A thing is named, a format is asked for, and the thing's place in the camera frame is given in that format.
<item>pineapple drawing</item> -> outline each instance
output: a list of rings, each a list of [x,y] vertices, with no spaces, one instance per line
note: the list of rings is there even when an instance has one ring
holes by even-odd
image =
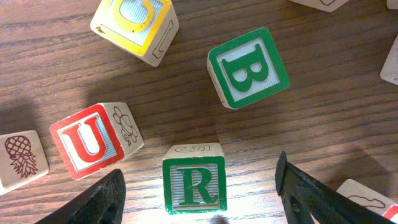
[[[14,166],[15,172],[21,174],[21,178],[36,174],[36,160],[34,159],[36,156],[30,151],[32,145],[27,137],[9,137],[4,145],[12,160],[10,165]]]

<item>toy block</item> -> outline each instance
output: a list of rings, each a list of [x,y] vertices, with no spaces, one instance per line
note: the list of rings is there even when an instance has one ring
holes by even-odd
[[[325,12],[333,12],[349,0],[290,0],[304,6],[319,9]]]
[[[179,23],[171,0],[102,0],[91,30],[157,67]]]
[[[172,146],[163,158],[166,211],[226,211],[225,158],[219,143]]]
[[[39,135],[23,131],[0,136],[0,195],[48,174]]]
[[[398,204],[357,181],[346,180],[337,192],[370,211],[398,223]]]
[[[398,9],[398,0],[387,0],[387,8]]]
[[[387,56],[380,77],[387,82],[398,85],[398,36]]]
[[[144,145],[125,103],[98,103],[51,125],[50,132],[75,180],[127,159]]]
[[[207,67],[223,106],[239,109],[289,87],[271,33],[261,28],[212,50]]]

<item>table surface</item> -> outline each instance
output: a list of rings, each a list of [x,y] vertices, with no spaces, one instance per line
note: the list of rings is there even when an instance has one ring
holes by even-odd
[[[0,134],[35,129],[46,176],[0,197],[0,223],[32,223],[111,170],[127,185],[123,223],[285,223],[279,154],[337,189],[354,179],[398,201],[398,86],[379,72],[398,34],[385,0],[327,13],[287,0],[174,0],[180,29],[154,68],[90,30],[100,3],[0,1]],[[213,47],[268,27],[290,88],[224,108],[206,70]],[[100,102],[129,105],[145,146],[125,162],[73,180],[49,126]],[[162,158],[173,144],[220,142],[228,211],[167,215]]]

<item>red letter u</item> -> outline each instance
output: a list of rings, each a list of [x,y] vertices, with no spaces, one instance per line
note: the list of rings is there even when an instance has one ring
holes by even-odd
[[[91,130],[93,131],[94,137],[99,145],[99,151],[95,155],[90,154],[86,149],[83,140],[81,139],[81,136],[78,133],[78,128],[79,128],[78,124],[73,125],[72,127],[62,132],[62,134],[66,134],[67,136],[70,137],[76,149],[77,154],[79,155],[80,159],[82,159],[85,162],[98,161],[105,155],[106,145],[102,138],[100,130],[97,127],[96,121],[97,121],[96,116],[89,118],[85,121],[85,124],[89,125]]]

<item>red border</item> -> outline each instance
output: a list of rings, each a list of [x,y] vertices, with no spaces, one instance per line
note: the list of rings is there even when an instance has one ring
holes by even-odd
[[[383,215],[384,218],[391,220],[394,215],[398,214],[398,205],[391,206]]]
[[[113,147],[116,151],[116,155],[114,157],[110,157],[109,159],[107,159],[105,161],[97,163],[89,168],[86,168],[86,169],[83,169],[82,171],[77,172],[72,164],[72,160],[69,158],[67,150],[63,146],[62,140],[60,139],[60,136],[58,135],[57,131],[61,128],[64,128],[65,126],[68,126],[69,124],[72,124],[73,122],[76,122],[82,118],[92,115],[95,112],[97,112],[99,114],[99,117],[101,118],[101,120],[104,124],[105,130],[108,133],[109,138],[110,138],[110,140],[113,144]],[[79,179],[82,179],[90,174],[93,174],[93,173],[99,171],[101,168],[107,167],[110,164],[114,164],[115,162],[121,160],[124,157],[124,151],[123,151],[123,148],[121,147],[121,143],[112,127],[111,121],[109,120],[109,116],[106,113],[104,106],[102,106],[102,105],[99,105],[99,104],[93,105],[89,108],[82,110],[81,112],[78,112],[78,113],[70,116],[69,118],[65,118],[61,121],[58,121],[57,123],[50,126],[50,132],[54,139],[55,145],[57,146],[58,151],[61,154],[63,162],[67,166],[70,175],[75,180],[79,180]]]

